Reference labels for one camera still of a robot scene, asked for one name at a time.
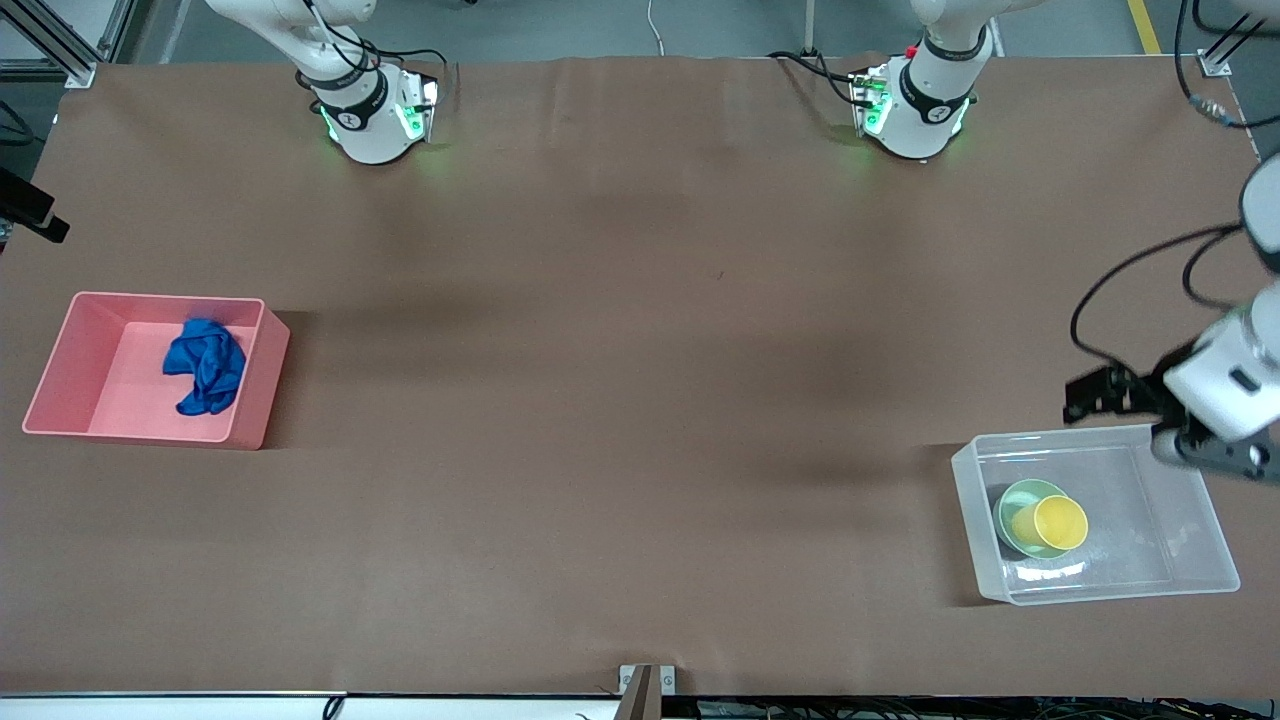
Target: gray floor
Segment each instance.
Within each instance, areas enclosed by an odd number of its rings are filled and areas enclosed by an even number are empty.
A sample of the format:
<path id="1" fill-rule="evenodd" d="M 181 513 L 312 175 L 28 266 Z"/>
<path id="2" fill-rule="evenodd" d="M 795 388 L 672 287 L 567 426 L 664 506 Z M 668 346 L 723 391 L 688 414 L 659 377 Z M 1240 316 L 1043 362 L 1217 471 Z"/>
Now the gray floor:
<path id="1" fill-rule="evenodd" d="M 1174 51 L 1174 27 L 1178 24 L 1176 0 L 1147 0 L 1151 22 L 1160 36 L 1160 47 L 1165 53 Z M 1228 0 L 1202 0 L 1204 19 L 1213 24 L 1230 27 L 1240 12 Z M 1272 29 L 1280 29 L 1280 23 Z M 1210 47 L 1216 40 L 1196 28 L 1187 18 L 1187 32 L 1183 38 L 1183 54 L 1194 55 L 1199 47 Z M 1280 113 L 1280 40 L 1251 40 L 1230 58 L 1233 69 L 1231 87 L 1240 100 L 1245 119 L 1263 119 Z M 1172 67 L 1170 65 L 1170 82 Z M 1280 124 L 1253 131 L 1258 154 L 1263 158 L 1280 152 Z"/>
<path id="2" fill-rule="evenodd" d="M 1172 49 L 1178 0 L 1146 0 L 1164 51 Z M 1228 0 L 1203 0 L 1206 13 L 1230 23 Z M 804 0 L 654 0 L 654 23 L 667 51 L 691 56 L 759 56 L 799 49 Z M 826 54 L 901 51 L 919 35 L 908 0 L 818 0 L 817 45 Z M 204 0 L 154 0 L 134 33 L 129 61 L 282 61 L 265 41 L 216 15 Z M 1071 56 L 1142 53 L 1125 0 L 1050 0 L 1000 18 L 1009 55 Z M 654 55 L 645 0 L 381 0 L 361 35 L 379 46 L 433 46 L 460 63 L 545 60 L 564 56 Z M 1187 50 L 1212 38 L 1192 28 Z M 1280 111 L 1280 41 L 1256 40 L 1234 58 L 1234 85 L 1249 118 Z M 1170 82 L 1174 82 L 1170 72 Z M 56 83 L 0 82 L 0 99 L 37 132 L 49 128 Z M 1280 150 L 1280 127 L 1257 133 L 1260 150 Z M 0 149 L 0 165 L 29 177 L 38 145 Z"/>

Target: pink plastic bin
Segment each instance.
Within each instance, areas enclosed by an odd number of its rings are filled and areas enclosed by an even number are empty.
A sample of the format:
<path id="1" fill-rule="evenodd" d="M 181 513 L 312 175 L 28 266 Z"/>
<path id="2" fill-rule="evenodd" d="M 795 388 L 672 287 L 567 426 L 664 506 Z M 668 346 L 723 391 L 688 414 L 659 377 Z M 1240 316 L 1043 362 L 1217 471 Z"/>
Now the pink plastic bin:
<path id="1" fill-rule="evenodd" d="M 210 318 L 244 351 L 236 402 L 218 415 L 179 415 L 191 375 L 160 372 L 183 320 Z M 81 292 L 22 423 L 36 436 L 178 447 L 262 447 L 289 328 L 261 300 Z"/>

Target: brown table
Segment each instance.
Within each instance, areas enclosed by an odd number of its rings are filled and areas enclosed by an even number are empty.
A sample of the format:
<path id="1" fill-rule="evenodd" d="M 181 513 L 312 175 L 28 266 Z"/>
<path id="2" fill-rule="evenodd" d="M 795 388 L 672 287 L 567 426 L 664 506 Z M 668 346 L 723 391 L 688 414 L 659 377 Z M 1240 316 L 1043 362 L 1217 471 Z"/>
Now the brown table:
<path id="1" fill-rule="evenodd" d="M 465 67 L 438 143 L 369 168 L 285 67 L 102 68 L 36 178 L 72 237 L 0 261 L 0 687 L 1274 693 L 1274 487 L 1210 479 L 1238 593 L 977 596 L 950 455 L 1059 427 L 1084 288 L 1254 165 L 1165 59 L 980 90 L 919 164 L 773 61 Z M 1201 331 L 1183 258 L 1084 333 Z M 1243 241 L 1199 278 L 1265 279 Z M 79 290 L 265 299 L 268 448 L 24 437 Z"/>

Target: yellow floor stripe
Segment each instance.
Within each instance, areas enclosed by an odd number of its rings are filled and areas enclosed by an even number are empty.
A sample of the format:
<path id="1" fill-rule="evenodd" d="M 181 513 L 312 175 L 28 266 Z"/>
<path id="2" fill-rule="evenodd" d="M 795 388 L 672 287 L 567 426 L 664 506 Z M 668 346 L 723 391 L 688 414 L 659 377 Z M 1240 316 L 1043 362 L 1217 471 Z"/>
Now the yellow floor stripe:
<path id="1" fill-rule="evenodd" d="M 1148 55 L 1160 55 L 1160 40 L 1156 38 L 1156 28 L 1151 27 L 1147 3 L 1143 0 L 1129 0 L 1129 14 L 1133 15 L 1133 27 L 1138 28 L 1138 40 L 1142 41 L 1142 51 Z"/>

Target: clear plastic bin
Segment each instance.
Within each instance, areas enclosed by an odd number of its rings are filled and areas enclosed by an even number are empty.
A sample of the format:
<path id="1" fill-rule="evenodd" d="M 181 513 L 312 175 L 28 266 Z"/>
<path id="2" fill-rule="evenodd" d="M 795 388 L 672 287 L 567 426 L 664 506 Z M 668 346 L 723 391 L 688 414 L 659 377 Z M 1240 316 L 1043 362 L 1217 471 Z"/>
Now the clear plastic bin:
<path id="1" fill-rule="evenodd" d="M 1151 425 L 978 436 L 951 468 L 983 597 L 1048 605 L 1240 587 L 1204 478 L 1156 460 Z M 1024 478 L 1084 507 L 1084 544 L 1034 560 L 996 538 L 992 507 Z"/>

